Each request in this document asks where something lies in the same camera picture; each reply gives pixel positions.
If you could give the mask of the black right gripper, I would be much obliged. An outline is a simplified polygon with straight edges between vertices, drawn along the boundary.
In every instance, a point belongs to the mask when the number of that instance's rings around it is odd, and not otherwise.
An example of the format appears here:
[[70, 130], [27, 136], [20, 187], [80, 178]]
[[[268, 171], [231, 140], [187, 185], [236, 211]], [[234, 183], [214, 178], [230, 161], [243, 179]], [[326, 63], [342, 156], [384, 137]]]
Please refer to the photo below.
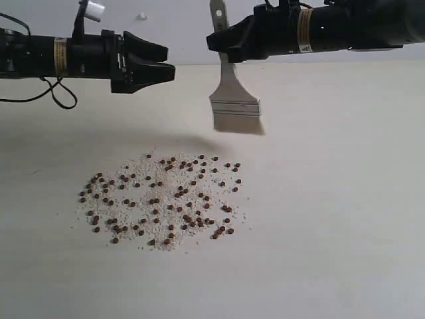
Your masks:
[[266, 1], [255, 6], [253, 16], [210, 34], [208, 49], [228, 53], [229, 63], [297, 53], [298, 16], [298, 1], [279, 1], [276, 7]]

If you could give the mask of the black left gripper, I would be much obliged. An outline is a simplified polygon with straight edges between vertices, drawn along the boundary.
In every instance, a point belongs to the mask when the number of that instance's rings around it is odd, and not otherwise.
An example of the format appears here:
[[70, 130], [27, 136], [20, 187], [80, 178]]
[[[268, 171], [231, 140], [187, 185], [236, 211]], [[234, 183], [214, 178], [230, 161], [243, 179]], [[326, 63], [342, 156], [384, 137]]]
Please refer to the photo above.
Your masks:
[[108, 79], [112, 93], [135, 93], [142, 88], [171, 82], [175, 67], [162, 63], [169, 49], [124, 31], [68, 39], [68, 76]]

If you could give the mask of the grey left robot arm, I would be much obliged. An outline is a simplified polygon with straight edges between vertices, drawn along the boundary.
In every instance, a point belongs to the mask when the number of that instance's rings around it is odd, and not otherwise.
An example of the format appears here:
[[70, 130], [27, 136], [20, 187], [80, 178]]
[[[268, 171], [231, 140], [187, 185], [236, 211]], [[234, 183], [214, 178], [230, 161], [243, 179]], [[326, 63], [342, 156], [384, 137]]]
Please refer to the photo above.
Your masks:
[[174, 80], [167, 57], [167, 47], [128, 31], [60, 38], [1, 29], [1, 78], [108, 79], [113, 93], [133, 94]]

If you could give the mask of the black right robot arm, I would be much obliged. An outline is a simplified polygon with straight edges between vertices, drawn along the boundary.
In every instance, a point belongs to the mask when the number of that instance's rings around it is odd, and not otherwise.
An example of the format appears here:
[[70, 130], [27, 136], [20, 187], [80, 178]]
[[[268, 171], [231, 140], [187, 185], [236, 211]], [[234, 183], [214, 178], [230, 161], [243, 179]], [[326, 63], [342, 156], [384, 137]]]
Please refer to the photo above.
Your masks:
[[423, 1], [266, 1], [239, 23], [207, 37], [229, 62], [288, 54], [389, 51], [424, 42]]

